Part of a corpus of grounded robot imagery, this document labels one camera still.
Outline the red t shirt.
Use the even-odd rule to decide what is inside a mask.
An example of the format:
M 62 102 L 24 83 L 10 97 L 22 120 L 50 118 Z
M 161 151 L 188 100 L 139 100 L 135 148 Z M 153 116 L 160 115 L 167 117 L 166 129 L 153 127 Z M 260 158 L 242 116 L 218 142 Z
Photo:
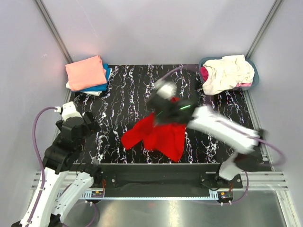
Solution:
M 145 149 L 157 150 L 178 162 L 184 152 L 186 125 L 179 123 L 155 125 L 155 116 L 153 112 L 136 123 L 123 134 L 121 142 L 125 149 L 130 149 L 142 141 Z

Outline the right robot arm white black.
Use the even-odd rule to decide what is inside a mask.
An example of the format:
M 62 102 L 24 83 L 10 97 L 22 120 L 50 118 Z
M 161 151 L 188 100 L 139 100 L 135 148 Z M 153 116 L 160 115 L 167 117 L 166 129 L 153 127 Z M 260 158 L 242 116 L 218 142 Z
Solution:
M 260 166 L 258 148 L 263 130 L 251 130 L 234 123 L 206 105 L 199 105 L 190 99 L 172 101 L 154 95 L 147 106 L 156 114 L 156 123 L 184 124 L 187 128 L 210 134 L 233 149 L 233 154 L 220 164 L 213 180 L 219 187 L 228 186 L 242 171 L 256 172 Z

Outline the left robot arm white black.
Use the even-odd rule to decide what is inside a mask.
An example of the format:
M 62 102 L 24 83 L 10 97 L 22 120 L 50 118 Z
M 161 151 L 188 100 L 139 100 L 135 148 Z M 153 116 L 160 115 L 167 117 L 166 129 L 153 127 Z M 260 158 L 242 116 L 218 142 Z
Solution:
M 66 216 L 81 195 L 90 187 L 102 182 L 102 170 L 93 164 L 85 164 L 75 180 L 58 196 L 58 191 L 70 172 L 73 163 L 83 151 L 85 139 L 100 128 L 90 112 L 62 115 L 56 122 L 59 134 L 45 151 L 38 156 L 41 177 L 24 217 L 12 224 L 14 227 L 62 227 Z

